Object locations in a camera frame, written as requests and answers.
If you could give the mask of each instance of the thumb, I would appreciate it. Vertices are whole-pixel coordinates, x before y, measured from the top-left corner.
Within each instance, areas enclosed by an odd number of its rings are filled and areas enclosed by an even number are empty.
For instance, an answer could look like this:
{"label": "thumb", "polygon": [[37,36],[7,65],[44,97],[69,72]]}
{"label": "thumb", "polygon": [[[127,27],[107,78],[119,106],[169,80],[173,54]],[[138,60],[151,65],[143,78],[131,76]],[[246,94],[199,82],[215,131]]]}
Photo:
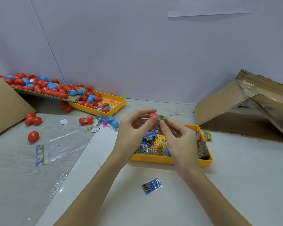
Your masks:
{"label": "thumb", "polygon": [[153,127],[153,125],[156,123],[157,120],[158,120],[158,116],[155,115],[151,117],[149,120],[147,120],[147,122],[144,123],[143,126],[141,126],[139,129],[141,129],[143,133],[146,133],[149,129]]}
{"label": "thumb", "polygon": [[171,132],[169,127],[166,125],[166,122],[164,122],[163,120],[160,120],[159,126],[161,128],[163,135],[166,137],[167,140],[174,137],[173,133]]}

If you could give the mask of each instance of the hand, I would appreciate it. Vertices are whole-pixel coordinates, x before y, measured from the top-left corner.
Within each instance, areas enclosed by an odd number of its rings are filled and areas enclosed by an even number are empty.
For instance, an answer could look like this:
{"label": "hand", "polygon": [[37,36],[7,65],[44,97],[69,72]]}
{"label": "hand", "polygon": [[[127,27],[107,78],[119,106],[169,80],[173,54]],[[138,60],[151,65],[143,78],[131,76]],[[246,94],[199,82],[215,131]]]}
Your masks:
{"label": "hand", "polygon": [[120,121],[119,132],[112,153],[124,159],[126,164],[137,147],[141,144],[146,132],[151,129],[158,116],[148,118],[156,109],[139,109]]}
{"label": "hand", "polygon": [[167,118],[159,121],[163,135],[166,137],[170,154],[177,173],[182,177],[186,172],[199,172],[196,132],[181,123]]}

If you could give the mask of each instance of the person's arm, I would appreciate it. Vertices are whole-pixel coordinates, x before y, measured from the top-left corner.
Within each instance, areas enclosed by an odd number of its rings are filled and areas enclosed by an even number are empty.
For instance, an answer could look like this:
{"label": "person's arm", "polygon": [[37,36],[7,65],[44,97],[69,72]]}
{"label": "person's arm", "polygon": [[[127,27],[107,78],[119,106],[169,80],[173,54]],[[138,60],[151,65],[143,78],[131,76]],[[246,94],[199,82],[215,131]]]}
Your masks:
{"label": "person's arm", "polygon": [[200,202],[214,226],[251,226],[228,202],[199,166],[196,132],[167,119],[159,121],[165,135],[175,169]]}
{"label": "person's arm", "polygon": [[158,116],[153,116],[149,120],[143,119],[153,112],[156,110],[140,109],[121,120],[113,151],[87,186],[56,221],[55,226],[93,225],[118,173],[130,160],[145,133],[157,121]]}

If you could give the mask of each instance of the stack of packets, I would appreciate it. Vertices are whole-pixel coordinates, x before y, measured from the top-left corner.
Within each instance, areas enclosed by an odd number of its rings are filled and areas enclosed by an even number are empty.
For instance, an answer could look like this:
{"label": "stack of packets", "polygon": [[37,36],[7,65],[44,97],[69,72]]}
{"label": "stack of packets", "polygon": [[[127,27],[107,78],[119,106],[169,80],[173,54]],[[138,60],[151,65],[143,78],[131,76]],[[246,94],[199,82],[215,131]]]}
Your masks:
{"label": "stack of packets", "polygon": [[[158,120],[166,121],[166,119],[167,117],[165,116],[158,116]],[[159,121],[157,121],[155,129],[150,129],[146,132],[141,144],[138,146],[134,154],[170,157],[171,155],[165,138],[161,139],[156,149],[153,148],[154,141],[159,139],[157,136],[159,130],[160,130]],[[200,138],[201,138],[200,133],[196,131],[198,159],[208,160],[210,158],[210,155],[208,153],[205,140],[200,141]]]}

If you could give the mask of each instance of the paper on wall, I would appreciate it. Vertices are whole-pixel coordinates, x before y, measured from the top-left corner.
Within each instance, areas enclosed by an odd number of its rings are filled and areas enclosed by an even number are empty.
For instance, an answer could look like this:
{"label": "paper on wall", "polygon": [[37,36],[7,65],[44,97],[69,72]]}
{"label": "paper on wall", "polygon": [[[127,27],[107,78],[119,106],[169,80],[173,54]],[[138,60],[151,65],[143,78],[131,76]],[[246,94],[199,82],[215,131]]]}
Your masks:
{"label": "paper on wall", "polygon": [[259,0],[169,0],[168,17],[251,13]]}

